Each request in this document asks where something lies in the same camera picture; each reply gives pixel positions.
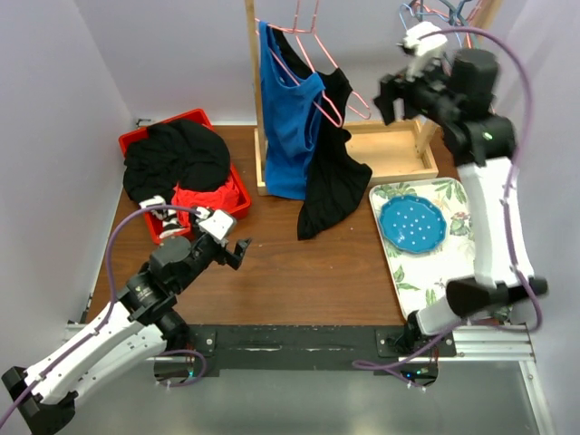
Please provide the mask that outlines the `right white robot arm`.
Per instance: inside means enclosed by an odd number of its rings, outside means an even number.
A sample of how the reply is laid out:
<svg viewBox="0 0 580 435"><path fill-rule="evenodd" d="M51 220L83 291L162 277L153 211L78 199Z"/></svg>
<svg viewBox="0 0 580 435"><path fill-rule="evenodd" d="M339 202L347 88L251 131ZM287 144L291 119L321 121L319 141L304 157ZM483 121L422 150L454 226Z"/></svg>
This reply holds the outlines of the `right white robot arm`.
<svg viewBox="0 0 580 435"><path fill-rule="evenodd" d="M465 189L475 238L474 272L449 280L436 303L409 314L397 346L422 356L474 314L528 300L539 306L548 292L535 274L523 238L516 193L517 144L511 120L491 110L498 78L496 56L461 49L449 72L437 53L411 51L407 67L380 80L373 100L383 121L394 121L402 100L408 115L438 124Z"/></svg>

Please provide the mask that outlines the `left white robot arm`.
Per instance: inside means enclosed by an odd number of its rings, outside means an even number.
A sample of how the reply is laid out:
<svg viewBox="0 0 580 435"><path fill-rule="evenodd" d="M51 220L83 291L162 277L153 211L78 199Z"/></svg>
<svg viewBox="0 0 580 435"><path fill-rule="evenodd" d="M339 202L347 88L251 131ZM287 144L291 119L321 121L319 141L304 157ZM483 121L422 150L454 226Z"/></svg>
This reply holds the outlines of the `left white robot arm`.
<svg viewBox="0 0 580 435"><path fill-rule="evenodd" d="M212 263L239 269L251 241L204 234L174 237L151 254L99 316L51 355L2 376L33 434L55 434L74 417L81 401L100 384L152 356L188 351L189 326L175 311L177 297Z"/></svg>

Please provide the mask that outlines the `black tank top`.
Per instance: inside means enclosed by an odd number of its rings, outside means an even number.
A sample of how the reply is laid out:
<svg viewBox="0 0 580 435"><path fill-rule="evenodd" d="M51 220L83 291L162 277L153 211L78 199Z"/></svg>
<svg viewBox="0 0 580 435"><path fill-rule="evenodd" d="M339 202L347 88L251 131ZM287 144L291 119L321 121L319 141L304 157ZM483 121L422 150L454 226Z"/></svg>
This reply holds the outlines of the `black tank top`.
<svg viewBox="0 0 580 435"><path fill-rule="evenodd" d="M273 30L282 59L297 77L306 79L312 70L300 59L283 32ZM352 86L340 68L319 72L325 93L342 115ZM309 167L306 193L297 220L298 240L316 237L351 215L360 205L372 170L350 157L346 142L352 137L344 128L335 127L322 116L314 156Z"/></svg>

